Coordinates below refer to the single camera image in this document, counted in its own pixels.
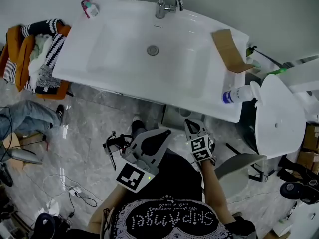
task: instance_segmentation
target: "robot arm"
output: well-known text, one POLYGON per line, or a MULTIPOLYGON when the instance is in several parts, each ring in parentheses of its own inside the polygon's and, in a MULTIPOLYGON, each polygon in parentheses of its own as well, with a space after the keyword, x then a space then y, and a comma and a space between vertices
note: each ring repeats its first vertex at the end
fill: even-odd
POLYGON ((128 135, 109 137, 103 147, 114 164, 117 183, 135 193, 145 187, 159 173, 158 165, 171 137, 171 131, 165 129, 141 133, 130 143, 125 140, 132 138, 128 135), (116 167, 112 152, 117 150, 120 151, 121 158, 116 167))
MULTIPOLYGON (((203 160, 210 159, 214 163, 215 143, 203 122, 186 119, 184 126, 188 140, 186 144, 199 168, 203 160)), ((155 129, 139 134, 131 142, 126 141, 127 138, 132 139, 130 135, 116 138, 113 132, 103 147, 111 158, 117 183, 136 193, 159 173, 158 165, 164 157, 172 134, 170 130, 155 129), (112 152, 118 150, 121 157, 115 165, 112 152)))

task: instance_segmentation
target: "cardboard box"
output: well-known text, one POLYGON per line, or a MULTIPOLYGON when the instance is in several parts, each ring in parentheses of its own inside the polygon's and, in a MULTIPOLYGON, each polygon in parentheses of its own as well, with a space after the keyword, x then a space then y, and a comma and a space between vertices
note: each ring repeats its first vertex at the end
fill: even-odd
POLYGON ((223 29, 212 33, 216 48, 223 59, 227 69, 234 73, 241 73, 254 65, 244 63, 229 29, 223 29))
POLYGON ((319 150, 319 126, 307 125, 303 148, 312 151, 319 150))
POLYGON ((287 239, 290 235, 290 232, 285 233, 283 236, 278 237, 273 231, 270 231, 265 235, 263 239, 287 239))
MULTIPOLYGON (((319 162, 317 162, 319 155, 313 152, 299 152, 297 164, 309 169, 314 174, 319 172, 319 162)), ((293 175, 301 179, 301 176, 297 172, 293 172, 293 175)))

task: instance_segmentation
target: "white wall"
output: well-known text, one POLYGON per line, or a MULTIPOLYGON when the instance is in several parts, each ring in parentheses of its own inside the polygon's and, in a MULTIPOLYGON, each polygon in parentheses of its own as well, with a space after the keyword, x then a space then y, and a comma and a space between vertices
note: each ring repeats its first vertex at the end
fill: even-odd
POLYGON ((185 9, 248 34, 261 51, 279 62, 319 54, 319 0, 183 1, 185 9))
POLYGON ((319 89, 319 59, 289 68, 279 75, 291 92, 319 89))
POLYGON ((82 0, 0 0, 0 43, 11 26, 61 18, 72 24, 82 13, 82 0))

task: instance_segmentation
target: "small toiletry bottle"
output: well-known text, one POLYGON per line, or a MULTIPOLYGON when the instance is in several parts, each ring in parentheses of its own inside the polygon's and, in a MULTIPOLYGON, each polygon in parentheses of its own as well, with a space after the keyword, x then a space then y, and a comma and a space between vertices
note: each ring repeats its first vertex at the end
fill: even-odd
POLYGON ((98 9, 94 4, 91 4, 90 2, 85 2, 85 5, 87 7, 85 11, 90 18, 95 17, 99 13, 98 9))
POLYGON ((251 101, 253 98, 254 95, 250 85, 245 85, 237 89, 226 91, 223 94, 223 101, 226 104, 251 101))

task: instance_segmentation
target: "wrist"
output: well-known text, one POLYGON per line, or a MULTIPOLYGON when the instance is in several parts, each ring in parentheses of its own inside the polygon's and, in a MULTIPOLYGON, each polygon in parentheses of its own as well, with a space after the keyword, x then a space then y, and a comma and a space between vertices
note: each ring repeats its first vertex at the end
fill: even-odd
POLYGON ((210 159, 206 159, 206 160, 202 161, 200 163, 200 165, 201 165, 202 170, 203 169, 211 169, 211 168, 215 169, 215 166, 212 164, 210 159))

